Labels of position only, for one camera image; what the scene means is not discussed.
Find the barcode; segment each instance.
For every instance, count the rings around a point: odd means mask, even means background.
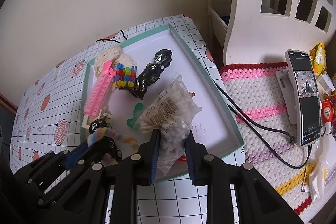
[[[178,107],[168,96],[160,105],[156,114],[151,117],[151,122],[159,129],[162,127],[162,123],[169,119],[171,115],[178,110]]]

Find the beige wall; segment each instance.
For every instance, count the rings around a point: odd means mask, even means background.
[[[0,10],[0,92],[19,104],[57,63],[114,32],[188,13],[208,38],[207,0],[6,0]]]

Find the smartphone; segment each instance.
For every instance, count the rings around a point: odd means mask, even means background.
[[[288,76],[297,111],[297,145],[305,147],[321,137],[320,100],[314,70],[307,52],[287,50]]]

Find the black cable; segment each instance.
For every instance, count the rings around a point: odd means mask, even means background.
[[[326,130],[327,130],[327,128],[326,128],[326,126],[321,126],[321,127],[324,127],[324,132],[323,132],[323,134],[321,135],[321,138],[324,136],[324,134],[326,133]]]
[[[302,167],[304,167],[308,160],[309,160],[309,157],[310,157],[310,152],[311,152],[311,144],[308,145],[308,157],[306,159],[306,161],[303,163],[303,165],[300,165],[300,166],[294,166],[294,165],[291,165],[289,164],[288,162],[286,162],[284,159],[282,159],[274,150],[273,148],[268,144],[268,142],[258,133],[258,131],[256,131],[256,129],[247,121],[245,120],[236,110],[233,109],[233,107],[231,107],[230,105],[229,106],[229,109],[234,113],[236,114],[259,138],[260,140],[267,146],[267,148],[272,152],[272,154],[274,156],[276,156],[283,164],[287,165],[288,167],[290,168],[293,168],[293,169],[301,169]]]
[[[128,40],[124,34],[124,31],[123,30],[120,30],[119,32],[121,32],[123,34],[123,37],[125,40]],[[96,40],[95,42],[98,42],[98,41],[113,41],[113,42],[117,42],[117,43],[120,43],[120,41],[118,40],[114,40],[114,39],[106,39],[106,38],[103,38],[103,39],[98,39]]]
[[[239,106],[237,106],[237,104],[234,102],[234,100],[231,99],[231,97],[219,86],[217,85],[216,82],[214,82],[215,85],[217,86],[217,88],[224,94],[224,96],[234,105],[234,107],[246,118],[246,120],[248,120],[251,124],[253,124],[254,126],[264,129],[264,130],[268,130],[268,131],[273,131],[273,132],[278,132],[278,133],[282,133],[285,134],[289,137],[289,141],[290,142],[294,142],[295,141],[295,137],[292,136],[291,134],[289,134],[286,131],[280,130],[280,129],[275,129],[275,128],[269,128],[269,127],[264,127],[261,124],[256,123],[255,121],[253,121],[248,115],[246,115],[240,108]]]

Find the yellow packet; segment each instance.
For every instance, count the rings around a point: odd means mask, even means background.
[[[309,188],[309,175],[314,171],[316,164],[307,163],[306,169],[304,171],[304,177],[301,187],[301,192],[310,192]],[[324,179],[327,177],[327,169],[324,169]]]

